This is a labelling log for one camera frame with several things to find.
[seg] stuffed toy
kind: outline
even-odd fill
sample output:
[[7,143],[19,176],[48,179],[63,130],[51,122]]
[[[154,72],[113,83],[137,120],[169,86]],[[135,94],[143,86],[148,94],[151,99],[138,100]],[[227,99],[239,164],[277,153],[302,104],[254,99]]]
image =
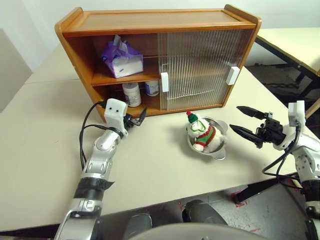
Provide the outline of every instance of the stuffed toy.
[[204,153],[212,153],[219,148],[224,141],[224,136],[216,127],[209,124],[198,114],[187,111],[190,125],[187,127],[187,133],[194,138],[193,147]]

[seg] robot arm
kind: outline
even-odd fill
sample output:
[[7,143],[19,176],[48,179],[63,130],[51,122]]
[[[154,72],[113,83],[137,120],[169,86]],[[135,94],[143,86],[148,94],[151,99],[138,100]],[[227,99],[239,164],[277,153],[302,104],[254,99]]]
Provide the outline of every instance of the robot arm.
[[109,182],[112,158],[117,144],[128,136],[128,129],[133,125],[141,125],[147,110],[139,120],[127,114],[125,102],[110,98],[104,113],[107,130],[93,144],[92,155],[87,161],[74,193],[70,207],[60,224],[55,240],[90,240],[95,239],[100,225],[102,199],[105,190],[113,182]]
[[[276,150],[286,151],[282,156],[293,154],[296,171],[302,185],[301,193],[305,196],[306,213],[312,219],[307,222],[307,227],[309,232],[316,229],[314,238],[310,237],[310,239],[320,239],[320,142],[300,133],[306,122],[304,101],[289,103],[289,124],[285,126],[274,120],[271,112],[263,113],[247,106],[238,106],[237,108],[250,117],[265,119],[265,122],[256,129],[255,134],[244,127],[230,125],[237,134],[255,143],[258,148],[261,148],[265,142],[273,143]],[[281,160],[278,158],[265,169],[271,168]]]

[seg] stainless steel bowl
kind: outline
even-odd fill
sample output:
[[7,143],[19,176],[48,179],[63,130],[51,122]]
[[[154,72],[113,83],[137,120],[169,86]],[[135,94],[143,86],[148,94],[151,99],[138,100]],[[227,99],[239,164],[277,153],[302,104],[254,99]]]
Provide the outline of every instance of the stainless steel bowl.
[[[222,135],[224,135],[224,136],[227,135],[228,125],[224,121],[214,120],[211,117],[207,117],[207,116],[203,116],[202,118],[207,120],[211,126],[219,129]],[[223,160],[226,158],[226,150],[225,150],[225,143],[224,142],[222,142],[222,144],[215,151],[205,153],[202,151],[198,151],[193,147],[193,144],[195,143],[196,138],[193,138],[193,137],[189,136],[188,133],[186,133],[186,139],[187,139],[187,142],[188,142],[190,148],[193,151],[195,151],[201,155],[207,155],[207,156],[210,156],[216,160]]]

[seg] white table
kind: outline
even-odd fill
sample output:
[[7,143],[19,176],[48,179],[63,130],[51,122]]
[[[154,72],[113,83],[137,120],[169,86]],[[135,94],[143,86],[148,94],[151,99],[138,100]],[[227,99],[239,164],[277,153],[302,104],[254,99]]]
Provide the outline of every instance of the white table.
[[255,42],[312,80],[300,97],[320,88],[320,27],[260,29]]
[[[0,231],[63,219],[81,174],[79,131],[92,105],[76,78],[59,46],[0,116]],[[245,68],[226,107],[196,112],[251,130],[258,127],[262,121],[245,116],[238,105],[273,111],[283,125],[288,122],[287,108]],[[115,184],[105,192],[103,215],[266,180],[262,168],[282,154],[271,144],[257,149],[229,129],[233,151],[225,160],[209,160],[188,147],[187,122],[183,112],[152,116],[129,132],[113,158],[109,180]],[[103,122],[94,111],[88,123]],[[101,134],[86,131],[87,155]],[[282,173],[295,171],[289,156]]]

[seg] wooden cabinet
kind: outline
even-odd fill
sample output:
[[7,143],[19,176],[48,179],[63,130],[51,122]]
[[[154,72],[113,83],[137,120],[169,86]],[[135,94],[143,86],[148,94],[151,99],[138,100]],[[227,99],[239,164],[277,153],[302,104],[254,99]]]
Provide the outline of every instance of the wooden cabinet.
[[[138,117],[223,107],[233,85],[231,67],[244,65],[261,19],[231,5],[223,9],[83,11],[75,8],[55,25],[67,55],[93,102],[124,100],[123,83],[139,83]],[[100,55],[120,35],[143,55],[143,72],[114,78]],[[168,74],[169,91],[161,73]],[[160,80],[160,94],[147,96],[144,82]],[[104,119],[104,110],[98,107]]]

